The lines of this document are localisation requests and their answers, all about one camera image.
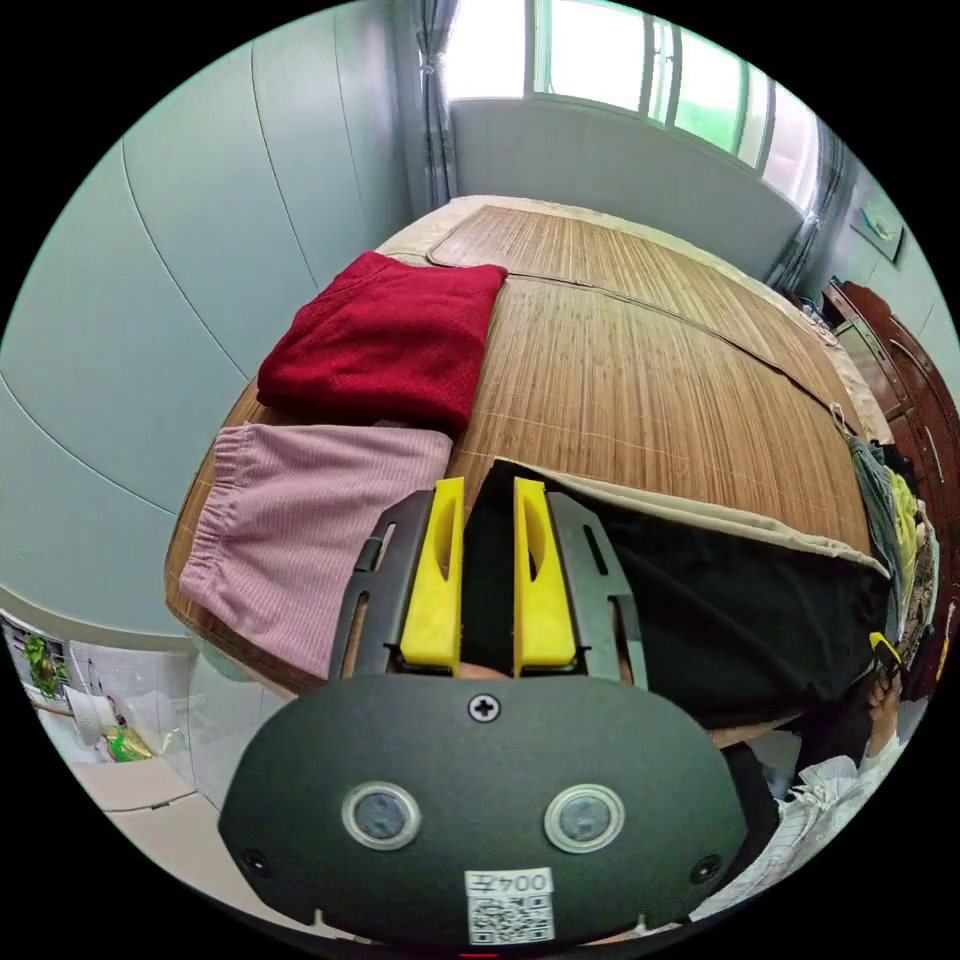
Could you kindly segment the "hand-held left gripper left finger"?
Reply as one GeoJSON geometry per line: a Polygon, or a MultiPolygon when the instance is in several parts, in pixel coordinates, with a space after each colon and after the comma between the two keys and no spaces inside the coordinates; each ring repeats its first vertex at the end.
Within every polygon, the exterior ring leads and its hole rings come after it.
{"type": "Polygon", "coordinates": [[[464,490],[451,477],[432,493],[399,643],[409,667],[460,665],[464,490]]]}

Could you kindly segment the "person's right hand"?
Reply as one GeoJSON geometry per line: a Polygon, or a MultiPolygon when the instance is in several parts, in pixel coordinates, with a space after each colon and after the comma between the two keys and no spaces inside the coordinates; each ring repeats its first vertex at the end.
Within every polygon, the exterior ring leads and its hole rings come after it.
{"type": "Polygon", "coordinates": [[[865,758],[878,756],[897,737],[901,689],[899,672],[877,673],[868,697],[871,730],[865,758]]]}

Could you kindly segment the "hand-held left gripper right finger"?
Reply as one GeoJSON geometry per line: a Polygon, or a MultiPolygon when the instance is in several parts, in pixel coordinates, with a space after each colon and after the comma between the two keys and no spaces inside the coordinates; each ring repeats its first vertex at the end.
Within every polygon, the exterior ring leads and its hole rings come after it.
{"type": "Polygon", "coordinates": [[[513,671],[555,672],[577,654],[564,568],[544,485],[513,485],[513,671]]]}

